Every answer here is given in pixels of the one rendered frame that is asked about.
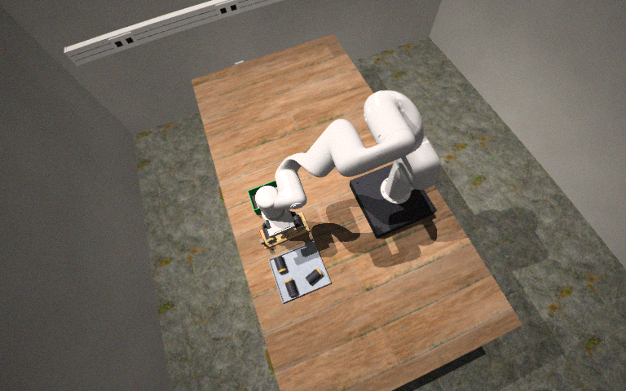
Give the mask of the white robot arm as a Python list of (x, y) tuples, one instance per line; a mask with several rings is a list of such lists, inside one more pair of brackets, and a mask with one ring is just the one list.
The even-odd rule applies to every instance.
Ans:
[(438, 181), (440, 159), (409, 98), (391, 90), (378, 91), (366, 100), (364, 119), (376, 146), (366, 148), (349, 121), (335, 120), (307, 153), (291, 155), (281, 163), (275, 174), (279, 191), (272, 186), (258, 189), (255, 200), (269, 220), (271, 238), (296, 228), (284, 212), (300, 209), (307, 202), (298, 176), (300, 167), (319, 178), (335, 167), (340, 175), (353, 177), (393, 161), (390, 175), (381, 185), (382, 196), (392, 204), (402, 204), (414, 189), (425, 190)]

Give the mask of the pale yellow flat board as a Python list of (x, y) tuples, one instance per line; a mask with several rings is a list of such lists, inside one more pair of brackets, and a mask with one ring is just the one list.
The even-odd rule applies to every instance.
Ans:
[(286, 240), (292, 239), (292, 238), (294, 238), (296, 236), (302, 235), (302, 234), (307, 233), (308, 231), (310, 231), (310, 229), (309, 229), (309, 227), (308, 227), (308, 225), (306, 223), (306, 219), (303, 216), (303, 213), (301, 212), (301, 213), (296, 213), (296, 214), (299, 214), (299, 216), (300, 216), (300, 218), (302, 220), (302, 224), (304, 225), (304, 229), (302, 227), (302, 228), (299, 228), (298, 231), (297, 231), (296, 228), (294, 228), (294, 229), (290, 230), (289, 232), (287, 232), (287, 233), (285, 233), (283, 235), (280, 234), (280, 235), (275, 236), (274, 237), (275, 240), (272, 239), (270, 241), (266, 241), (266, 238), (265, 238), (265, 235), (263, 234), (262, 228), (258, 229), (259, 233), (260, 233), (260, 236), (262, 238), (262, 239), (260, 239), (260, 243), (264, 245), (265, 249), (270, 248), (272, 246), (275, 246), (277, 244), (285, 242)]

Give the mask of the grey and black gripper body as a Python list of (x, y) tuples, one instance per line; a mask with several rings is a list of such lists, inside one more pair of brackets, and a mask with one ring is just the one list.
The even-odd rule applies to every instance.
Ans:
[[(292, 214), (290, 213), (290, 209), (286, 209), (284, 213), (285, 213), (285, 215), (286, 215), (286, 217), (287, 217), (288, 221), (289, 221), (289, 220), (292, 220), (292, 218), (293, 218), (293, 217), (292, 217)], [(270, 225), (270, 223), (269, 223), (268, 219), (264, 216), (264, 214), (263, 214), (263, 213), (262, 213), (262, 218), (263, 218), (263, 220), (264, 220), (264, 222), (265, 222), (265, 224), (266, 224), (267, 228), (271, 228), (271, 225)]]

